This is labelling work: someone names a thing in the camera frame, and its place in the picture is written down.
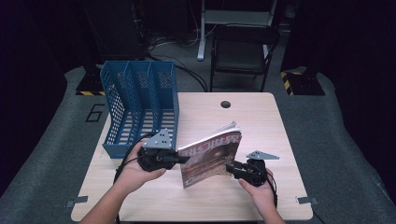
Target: magazine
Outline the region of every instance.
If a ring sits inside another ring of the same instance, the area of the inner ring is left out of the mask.
[[[190,157],[180,164],[184,189],[212,175],[231,175],[226,164],[233,164],[241,138],[241,129],[233,122],[208,137],[180,147],[179,156]]]

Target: yellow and black hazard tape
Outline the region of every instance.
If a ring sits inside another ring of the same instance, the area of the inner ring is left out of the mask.
[[[76,91],[76,95],[86,95],[86,96],[105,95],[105,92],[104,91]]]
[[[286,92],[288,95],[294,95],[293,90],[291,89],[291,85],[288,80],[288,73],[292,73],[294,75],[302,75],[303,73],[300,72],[281,72],[280,76],[282,77],[283,84],[285,85]]]

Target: perforated plastic basket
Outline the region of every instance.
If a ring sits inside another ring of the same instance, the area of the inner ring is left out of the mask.
[[[103,147],[124,157],[141,135],[167,129],[176,147],[177,82],[172,62],[107,61],[100,73],[111,124]]]

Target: chair backrest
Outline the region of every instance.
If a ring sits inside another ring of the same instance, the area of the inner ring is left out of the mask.
[[[229,23],[219,25],[214,32],[214,41],[256,43],[275,46],[279,41],[279,31],[267,25]]]

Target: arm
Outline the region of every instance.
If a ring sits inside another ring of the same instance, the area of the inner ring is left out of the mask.
[[[264,223],[266,224],[280,224],[285,223],[279,213],[276,211],[274,205],[274,194],[268,181],[259,187],[254,187],[250,185],[246,180],[239,179],[239,184],[244,188],[251,196],[254,204],[256,205],[257,211],[262,216]]]
[[[127,161],[137,158],[142,143],[136,144]],[[165,173],[165,169],[153,172],[144,171],[137,161],[125,165],[118,180],[99,200],[93,209],[79,223],[114,223],[125,198],[146,182],[156,179]]]

